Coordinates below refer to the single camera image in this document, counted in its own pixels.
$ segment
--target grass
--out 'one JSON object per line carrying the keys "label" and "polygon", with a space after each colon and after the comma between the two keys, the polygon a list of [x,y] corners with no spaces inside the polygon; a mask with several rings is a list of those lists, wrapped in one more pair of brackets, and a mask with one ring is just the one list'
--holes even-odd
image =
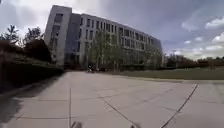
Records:
{"label": "grass", "polygon": [[165,71],[125,71],[116,73],[129,77],[145,77],[159,79],[184,79],[184,80],[224,80],[224,67],[216,69],[176,69]]}

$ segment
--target concrete pavement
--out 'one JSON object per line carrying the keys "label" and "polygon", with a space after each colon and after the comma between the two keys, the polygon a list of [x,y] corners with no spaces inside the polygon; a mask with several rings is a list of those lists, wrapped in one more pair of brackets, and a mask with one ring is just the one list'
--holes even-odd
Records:
{"label": "concrete pavement", "polygon": [[224,85],[68,72],[0,105],[0,128],[223,128]]}

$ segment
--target sky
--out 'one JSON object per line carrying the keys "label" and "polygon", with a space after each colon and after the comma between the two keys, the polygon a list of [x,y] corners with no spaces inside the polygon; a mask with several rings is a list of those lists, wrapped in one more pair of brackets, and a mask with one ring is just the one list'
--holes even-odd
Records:
{"label": "sky", "polygon": [[161,40],[166,54],[224,56],[224,0],[2,0],[0,33],[16,25],[43,31],[52,5],[128,25]]}

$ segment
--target multi-story building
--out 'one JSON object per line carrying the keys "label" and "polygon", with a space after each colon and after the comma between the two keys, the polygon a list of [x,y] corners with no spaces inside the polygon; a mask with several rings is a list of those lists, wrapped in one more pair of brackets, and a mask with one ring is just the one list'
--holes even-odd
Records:
{"label": "multi-story building", "polygon": [[163,53],[160,40],[107,19],[72,13],[69,7],[52,7],[44,40],[58,65],[82,64],[86,45],[93,42],[98,30],[105,30],[109,35],[118,37],[117,41],[123,49],[123,64],[151,61],[161,65]]}

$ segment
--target curb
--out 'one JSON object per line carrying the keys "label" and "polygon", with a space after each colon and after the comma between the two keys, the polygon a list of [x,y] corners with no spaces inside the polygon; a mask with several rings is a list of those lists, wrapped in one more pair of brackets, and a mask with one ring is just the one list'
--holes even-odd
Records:
{"label": "curb", "polygon": [[171,82],[171,83],[184,83],[184,84],[224,84],[224,80],[181,80],[181,79],[154,79],[143,77],[128,77],[128,76],[114,76],[126,79],[136,79],[155,82]]}
{"label": "curb", "polygon": [[36,83],[32,83],[32,84],[27,85],[27,86],[25,86],[25,87],[18,88],[18,89],[15,89],[15,90],[12,90],[12,91],[5,92],[5,93],[3,93],[3,94],[0,94],[0,101],[5,100],[5,99],[9,99],[9,98],[11,98],[11,97],[13,97],[13,96],[16,96],[16,95],[18,95],[18,94],[20,94],[20,93],[22,93],[22,92],[24,92],[24,91],[26,91],[26,90],[29,90],[29,89],[31,89],[31,88],[33,88],[33,87],[36,87],[36,86],[40,85],[40,84],[43,83],[43,82],[46,82],[46,81],[48,81],[48,80],[51,80],[51,79],[54,79],[54,78],[57,78],[57,77],[58,77],[58,76],[53,76],[53,77],[50,77],[50,78],[47,78],[47,79],[38,81],[38,82],[36,82]]}

